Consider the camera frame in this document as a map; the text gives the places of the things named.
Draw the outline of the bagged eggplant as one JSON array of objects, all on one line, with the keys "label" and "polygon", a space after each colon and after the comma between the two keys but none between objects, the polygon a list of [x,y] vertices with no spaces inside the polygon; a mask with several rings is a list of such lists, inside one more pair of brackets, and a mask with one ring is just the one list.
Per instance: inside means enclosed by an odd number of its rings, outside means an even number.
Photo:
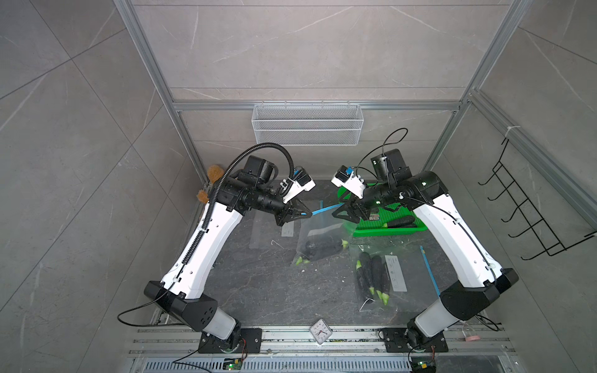
[{"label": "bagged eggplant", "polygon": [[368,288],[368,281],[365,278],[365,272],[360,260],[356,262],[355,273],[357,277],[357,290],[360,300],[366,304],[370,300],[370,291]]},{"label": "bagged eggplant", "polygon": [[361,272],[365,287],[367,288],[370,295],[374,296],[376,293],[376,290],[375,290],[375,286],[374,286],[374,282],[373,282],[372,259],[368,253],[361,252],[359,254],[358,268],[361,269],[360,272]]}]

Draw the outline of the dark eggplant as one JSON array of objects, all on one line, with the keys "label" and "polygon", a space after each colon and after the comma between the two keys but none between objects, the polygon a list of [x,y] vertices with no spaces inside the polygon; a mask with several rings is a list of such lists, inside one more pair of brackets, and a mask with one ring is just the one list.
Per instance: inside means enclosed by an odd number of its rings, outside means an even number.
[{"label": "dark eggplant", "polygon": [[381,256],[374,256],[372,258],[372,267],[376,295],[384,306],[387,306],[390,301],[390,277],[387,265]]}]

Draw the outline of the clear zip-top bag blue zipper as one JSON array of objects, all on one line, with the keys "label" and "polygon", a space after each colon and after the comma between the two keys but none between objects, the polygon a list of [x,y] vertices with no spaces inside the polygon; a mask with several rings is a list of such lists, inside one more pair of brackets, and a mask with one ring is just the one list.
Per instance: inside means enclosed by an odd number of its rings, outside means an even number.
[{"label": "clear zip-top bag blue zipper", "polygon": [[404,325],[436,300],[428,266],[418,246],[401,239],[349,246],[355,277],[353,305],[360,325]]}]

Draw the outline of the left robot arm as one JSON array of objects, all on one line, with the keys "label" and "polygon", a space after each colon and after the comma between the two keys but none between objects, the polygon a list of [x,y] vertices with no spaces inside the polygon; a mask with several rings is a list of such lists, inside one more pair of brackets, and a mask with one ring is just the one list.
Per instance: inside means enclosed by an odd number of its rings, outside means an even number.
[{"label": "left robot arm", "polygon": [[203,215],[183,252],[144,293],[150,304],[195,332],[214,337],[223,350],[236,348],[241,323],[205,295],[205,284],[225,242],[247,211],[271,214],[278,226],[312,217],[298,198],[314,180],[282,145],[265,142],[238,155],[213,183]]}]

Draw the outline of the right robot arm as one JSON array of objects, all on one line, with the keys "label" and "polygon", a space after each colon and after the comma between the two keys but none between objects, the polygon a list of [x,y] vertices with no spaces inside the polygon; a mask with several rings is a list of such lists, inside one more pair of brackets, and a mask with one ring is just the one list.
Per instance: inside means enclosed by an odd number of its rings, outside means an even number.
[{"label": "right robot arm", "polygon": [[519,281],[519,275],[485,250],[436,173],[414,175],[399,149],[386,151],[383,145],[378,149],[380,154],[371,159],[378,180],[375,186],[368,186],[355,167],[341,166],[334,174],[333,184],[345,188],[351,197],[333,215],[359,223],[374,208],[398,204],[422,220],[450,260],[456,282],[407,324],[408,346],[422,350],[444,329],[484,311]]}]

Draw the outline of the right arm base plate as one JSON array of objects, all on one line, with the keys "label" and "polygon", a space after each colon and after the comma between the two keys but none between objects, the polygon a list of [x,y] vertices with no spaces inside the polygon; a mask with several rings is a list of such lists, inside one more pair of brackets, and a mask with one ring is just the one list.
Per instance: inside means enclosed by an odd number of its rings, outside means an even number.
[{"label": "right arm base plate", "polygon": [[407,327],[382,328],[379,338],[388,353],[426,352],[446,353],[449,351],[443,332],[426,337]]}]

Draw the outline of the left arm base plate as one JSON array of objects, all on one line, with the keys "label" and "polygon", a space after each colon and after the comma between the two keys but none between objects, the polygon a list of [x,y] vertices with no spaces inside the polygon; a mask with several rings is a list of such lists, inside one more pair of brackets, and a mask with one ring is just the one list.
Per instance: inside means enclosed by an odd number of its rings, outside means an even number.
[{"label": "left arm base plate", "polygon": [[261,351],[262,337],[261,328],[236,329],[225,340],[211,334],[203,335],[198,352],[199,354],[257,354]]}]

